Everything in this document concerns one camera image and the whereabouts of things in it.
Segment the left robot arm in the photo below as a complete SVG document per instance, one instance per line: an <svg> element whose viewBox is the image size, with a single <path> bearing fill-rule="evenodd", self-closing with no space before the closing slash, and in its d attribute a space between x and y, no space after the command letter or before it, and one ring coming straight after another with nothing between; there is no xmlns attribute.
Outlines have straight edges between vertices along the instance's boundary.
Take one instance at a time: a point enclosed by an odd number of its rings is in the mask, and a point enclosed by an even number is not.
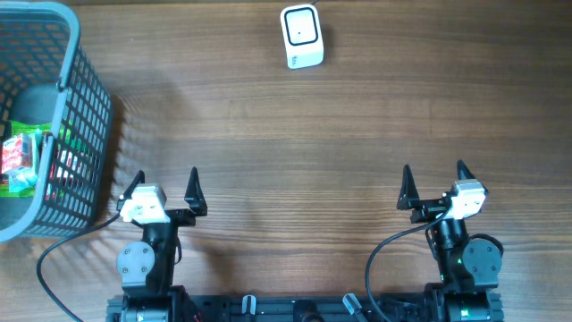
<svg viewBox="0 0 572 322"><path fill-rule="evenodd" d="M126 245L116 268L123 296L108 302L107 321L201 321L200 309L183 286L173 283L174 268L182 259L181 227L194 226L207 215L198 170L192 168L184 194L185 208L167 209L163 188L146 183L137 172L117 202L122 220L142 229L140 241Z"/></svg>

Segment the red white tissue pack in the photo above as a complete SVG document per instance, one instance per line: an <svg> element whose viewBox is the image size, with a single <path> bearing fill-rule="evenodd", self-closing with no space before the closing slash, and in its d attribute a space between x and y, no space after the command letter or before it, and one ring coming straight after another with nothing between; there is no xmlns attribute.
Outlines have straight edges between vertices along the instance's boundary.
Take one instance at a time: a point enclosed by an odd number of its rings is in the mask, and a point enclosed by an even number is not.
<svg viewBox="0 0 572 322"><path fill-rule="evenodd" d="M19 134L2 144L1 173L16 175L32 167L31 137Z"/></svg>

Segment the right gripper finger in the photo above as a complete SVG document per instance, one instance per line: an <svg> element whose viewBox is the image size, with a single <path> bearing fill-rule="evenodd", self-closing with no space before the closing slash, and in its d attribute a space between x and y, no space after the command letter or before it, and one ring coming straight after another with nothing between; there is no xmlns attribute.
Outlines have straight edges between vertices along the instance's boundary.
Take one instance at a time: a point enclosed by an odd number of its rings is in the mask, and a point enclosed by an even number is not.
<svg viewBox="0 0 572 322"><path fill-rule="evenodd" d="M398 210L417 209L421 207L421 200L416 188L410 165L404 165L402 184L396 208Z"/></svg>
<svg viewBox="0 0 572 322"><path fill-rule="evenodd" d="M488 190L470 172L463 160L457 162L458 180L456 181L456 193L462 191L478 191L487 194Z"/></svg>

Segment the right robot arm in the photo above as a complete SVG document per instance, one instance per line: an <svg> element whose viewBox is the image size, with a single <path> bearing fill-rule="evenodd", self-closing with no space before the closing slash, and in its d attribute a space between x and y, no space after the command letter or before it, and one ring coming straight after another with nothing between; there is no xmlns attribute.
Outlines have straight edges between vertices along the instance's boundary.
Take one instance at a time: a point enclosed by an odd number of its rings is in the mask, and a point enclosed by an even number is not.
<svg viewBox="0 0 572 322"><path fill-rule="evenodd" d="M488 190L457 162L458 179L438 199L421 199L409 165L403 168L397 209L410 210L413 224L425 229L433 258L441 275L416 297L415 309L407 301L403 317L408 321L483 321L504 319L499 286L504 248L488 234L469 234L466 220L482 211Z"/></svg>

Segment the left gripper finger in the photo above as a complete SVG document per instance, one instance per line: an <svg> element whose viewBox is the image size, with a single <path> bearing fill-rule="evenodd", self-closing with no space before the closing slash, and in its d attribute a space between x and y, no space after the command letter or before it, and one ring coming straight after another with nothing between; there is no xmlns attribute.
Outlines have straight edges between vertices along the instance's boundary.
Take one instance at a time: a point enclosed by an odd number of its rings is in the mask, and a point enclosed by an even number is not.
<svg viewBox="0 0 572 322"><path fill-rule="evenodd" d="M195 216L207 216L207 204L200 186L198 170L192 167L189 175L187 189L184 195L185 202Z"/></svg>
<svg viewBox="0 0 572 322"><path fill-rule="evenodd" d="M123 194L120 195L117 204L116 204L116 209L117 210L122 210L123 206L125 205L126 201L131 199L132 193L135 191L135 189L137 188L137 186L140 183L144 183L145 182L145 173L142 170L139 170L135 177L133 178L132 182L130 183L130 185L128 186L128 188L123 192Z"/></svg>

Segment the green snack bag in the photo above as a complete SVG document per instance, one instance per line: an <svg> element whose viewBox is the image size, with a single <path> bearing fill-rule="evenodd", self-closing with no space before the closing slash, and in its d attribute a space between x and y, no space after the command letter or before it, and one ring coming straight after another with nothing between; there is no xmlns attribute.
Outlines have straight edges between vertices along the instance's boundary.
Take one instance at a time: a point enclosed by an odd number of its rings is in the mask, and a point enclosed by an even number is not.
<svg viewBox="0 0 572 322"><path fill-rule="evenodd" d="M46 147L46 141L47 141L47 135L51 134L50 130L51 130L51 123L46 123L46 124L38 124L38 125L30 125L30 124L26 124L26 123L20 123L17 121L10 121L10 126L11 126L11 135L9 135L7 137L7 139L3 140L2 144L6 141L9 140L10 138L17 136L21 133L32 133L34 132L36 129L39 129L41 131L42 137L41 137L41 141L39 142L39 153L40 153L40 157L39 157L39 162L40 162L40 158L41 158L41 152L42 149ZM75 148L75 140L71 139L71 134L69 132L64 133L64 130L61 129L59 131L60 137L59 139L64 139L64 142L66 144L70 143L72 148ZM71 170L75 171L77 170L77 163L78 163L78 159L77 157L75 157L73 155L73 153L71 153L70 151L68 151L67 149L64 149L61 153L60 153L60 149L57 147L56 144L56 151L54 154L55 157L60 157L60 162L65 163L65 166L70 167ZM68 184L68 183L72 183L75 181L74 179L74 174L73 172L70 172L69 170L65 170L63 168L61 168L59 165L50 165L50 170L49 170L49 179L63 179L63 184ZM36 185L32 188L29 188L25 191L22 191L20 193L11 193L9 192L9 182L8 182L8 175L7 174L2 174L1 173L1 198L26 198L26 197L33 197L35 195L35 189L36 189Z"/></svg>

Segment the teal wrapper packet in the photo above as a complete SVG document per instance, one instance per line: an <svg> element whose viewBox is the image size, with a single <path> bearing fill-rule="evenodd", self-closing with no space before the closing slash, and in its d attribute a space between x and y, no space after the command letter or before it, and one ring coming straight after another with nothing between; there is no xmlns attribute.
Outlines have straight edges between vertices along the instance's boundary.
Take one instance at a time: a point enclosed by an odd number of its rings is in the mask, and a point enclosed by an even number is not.
<svg viewBox="0 0 572 322"><path fill-rule="evenodd" d="M32 146L32 167L28 170L19 172L16 175L8 175L9 182L9 192L20 193L36 185L38 181L38 171L39 171L39 142L41 141L41 131L36 129L32 133L28 133L31 137Z"/></svg>

